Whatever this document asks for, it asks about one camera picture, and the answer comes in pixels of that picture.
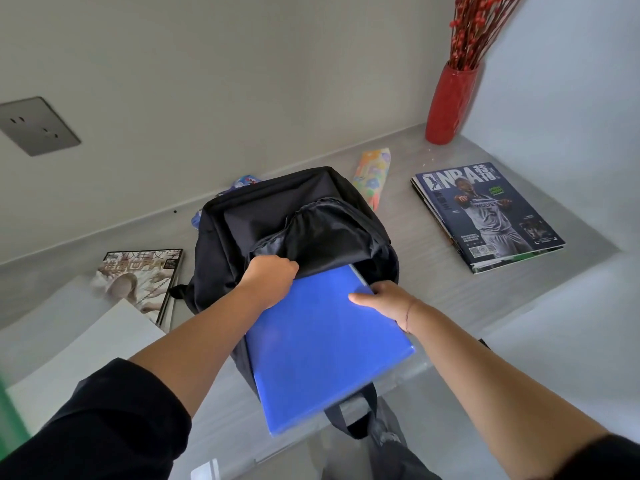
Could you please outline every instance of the forearm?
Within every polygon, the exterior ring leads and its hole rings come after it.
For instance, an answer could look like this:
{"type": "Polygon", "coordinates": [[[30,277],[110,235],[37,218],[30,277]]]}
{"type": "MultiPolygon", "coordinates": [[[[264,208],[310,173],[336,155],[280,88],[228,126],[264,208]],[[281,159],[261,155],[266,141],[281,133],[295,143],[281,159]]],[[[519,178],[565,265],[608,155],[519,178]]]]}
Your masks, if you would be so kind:
{"type": "Polygon", "coordinates": [[[264,307],[241,287],[133,355],[153,372],[193,417],[231,350],[264,307]]]}
{"type": "Polygon", "coordinates": [[[549,477],[607,433],[436,309],[416,304],[409,330],[511,478],[549,477]]]}

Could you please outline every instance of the qr code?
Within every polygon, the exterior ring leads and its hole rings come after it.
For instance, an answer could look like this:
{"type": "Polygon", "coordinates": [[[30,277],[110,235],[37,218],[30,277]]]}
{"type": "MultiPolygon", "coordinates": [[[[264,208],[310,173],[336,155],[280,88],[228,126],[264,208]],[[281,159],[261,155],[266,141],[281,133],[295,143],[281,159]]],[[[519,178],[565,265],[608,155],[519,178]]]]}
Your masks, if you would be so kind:
{"type": "Polygon", "coordinates": [[[489,254],[495,254],[497,249],[494,244],[485,244],[484,246],[469,248],[469,251],[471,251],[471,256],[474,258],[481,258],[482,256],[487,256],[489,254]]]}

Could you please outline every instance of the red berry branch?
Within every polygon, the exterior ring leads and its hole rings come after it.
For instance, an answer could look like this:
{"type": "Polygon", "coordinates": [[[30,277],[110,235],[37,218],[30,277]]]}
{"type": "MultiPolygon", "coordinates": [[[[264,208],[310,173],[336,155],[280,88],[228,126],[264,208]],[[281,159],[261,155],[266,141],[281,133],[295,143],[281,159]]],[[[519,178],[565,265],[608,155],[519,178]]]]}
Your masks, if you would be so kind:
{"type": "Polygon", "coordinates": [[[456,0],[449,67],[473,70],[521,0],[456,0]]]}

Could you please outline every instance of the red vase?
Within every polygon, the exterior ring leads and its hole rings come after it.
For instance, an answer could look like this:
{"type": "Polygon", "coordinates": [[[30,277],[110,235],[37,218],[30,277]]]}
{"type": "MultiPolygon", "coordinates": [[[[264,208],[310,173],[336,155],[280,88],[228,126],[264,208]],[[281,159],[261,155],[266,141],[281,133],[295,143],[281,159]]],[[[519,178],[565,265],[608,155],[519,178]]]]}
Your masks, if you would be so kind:
{"type": "Polygon", "coordinates": [[[445,65],[431,101],[425,137],[430,143],[447,144],[465,117],[478,69],[455,70],[445,65]]]}

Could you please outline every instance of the gray countertop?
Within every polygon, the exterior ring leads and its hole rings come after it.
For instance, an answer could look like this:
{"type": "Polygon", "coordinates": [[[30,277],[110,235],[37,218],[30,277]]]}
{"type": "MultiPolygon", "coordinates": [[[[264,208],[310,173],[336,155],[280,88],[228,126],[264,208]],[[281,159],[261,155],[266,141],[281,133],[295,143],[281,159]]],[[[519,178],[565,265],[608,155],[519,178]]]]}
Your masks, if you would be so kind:
{"type": "MultiPolygon", "coordinates": [[[[266,177],[329,165],[351,178],[362,152],[386,147],[391,151],[392,160],[377,214],[400,260],[400,284],[450,315],[476,337],[540,295],[617,252],[611,243],[578,217],[494,161],[475,144],[462,137],[446,146],[429,144],[424,140],[423,125],[266,177]],[[409,180],[421,171],[484,161],[496,163],[505,177],[564,238],[567,242],[565,250],[476,276],[469,272],[413,192],[409,180]]],[[[1,266],[3,309],[0,310],[0,328],[20,318],[75,275],[95,269],[109,250],[182,247],[186,250],[186,261],[180,275],[182,282],[187,282],[193,273],[193,249],[197,238],[189,221],[208,199],[183,204],[1,266]]],[[[189,316],[187,307],[178,302],[173,326],[189,316]]],[[[375,381],[379,394],[429,366],[422,348],[416,348],[416,354],[375,381]]],[[[359,411],[360,405],[352,404],[346,414],[353,417],[359,411]]],[[[324,416],[318,415],[272,438],[260,403],[233,362],[228,360],[194,418],[189,446],[175,462],[172,478],[189,478],[194,468],[214,458],[218,461],[221,477],[231,478],[327,424],[324,416]]]]}

